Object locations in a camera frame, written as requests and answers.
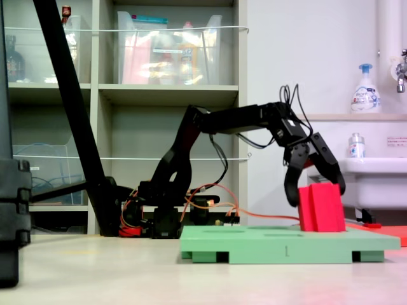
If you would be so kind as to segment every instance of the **green board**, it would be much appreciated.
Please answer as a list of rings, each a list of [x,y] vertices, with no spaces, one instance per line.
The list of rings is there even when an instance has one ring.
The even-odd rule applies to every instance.
[[[298,226],[184,226],[181,257],[230,264],[334,264],[383,262],[400,239],[347,228],[342,233],[303,232]]]

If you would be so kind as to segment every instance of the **white sink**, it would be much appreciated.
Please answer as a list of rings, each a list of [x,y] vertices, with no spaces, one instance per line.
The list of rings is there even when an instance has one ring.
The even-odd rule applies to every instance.
[[[346,182],[344,206],[407,210],[407,158],[347,158],[339,166]],[[307,175],[309,183],[326,180],[314,166]]]

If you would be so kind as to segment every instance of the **hand soap bottle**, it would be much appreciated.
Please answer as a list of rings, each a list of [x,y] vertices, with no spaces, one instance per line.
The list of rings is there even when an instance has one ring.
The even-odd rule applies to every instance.
[[[372,67],[371,64],[359,66],[363,77],[356,87],[356,92],[350,105],[352,113],[380,113],[382,111],[379,92],[369,77],[369,70]]]

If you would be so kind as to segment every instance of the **clear plastic bin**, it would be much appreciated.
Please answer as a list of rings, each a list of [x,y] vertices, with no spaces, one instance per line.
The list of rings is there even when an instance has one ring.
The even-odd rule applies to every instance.
[[[80,83],[89,83],[92,33],[76,31],[78,29],[89,29],[89,26],[81,16],[69,17],[65,33],[76,74]],[[42,31],[6,29],[5,34],[6,47],[9,44],[6,52],[9,81],[57,83]],[[13,36],[15,37],[13,38],[14,48],[10,46]],[[19,62],[22,62],[18,66],[22,67],[23,71],[14,71],[16,69],[15,61],[10,56],[22,57],[22,59],[18,59]]]
[[[79,182],[84,179],[82,166],[73,138],[66,145],[33,143],[13,145],[15,159],[24,159],[30,163],[32,174],[32,192],[47,191],[54,187]],[[84,205],[84,192],[59,196],[34,205]]]
[[[119,29],[135,29],[129,13],[118,12]],[[219,27],[212,16],[207,27]],[[220,30],[119,32],[120,84],[219,85]]]

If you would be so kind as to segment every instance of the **red block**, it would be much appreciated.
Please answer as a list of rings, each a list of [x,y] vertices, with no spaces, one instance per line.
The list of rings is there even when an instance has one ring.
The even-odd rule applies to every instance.
[[[346,231],[338,184],[318,183],[301,187],[299,213],[302,231]]]
[[[369,229],[380,229],[382,224],[363,224],[364,227],[368,227]]]

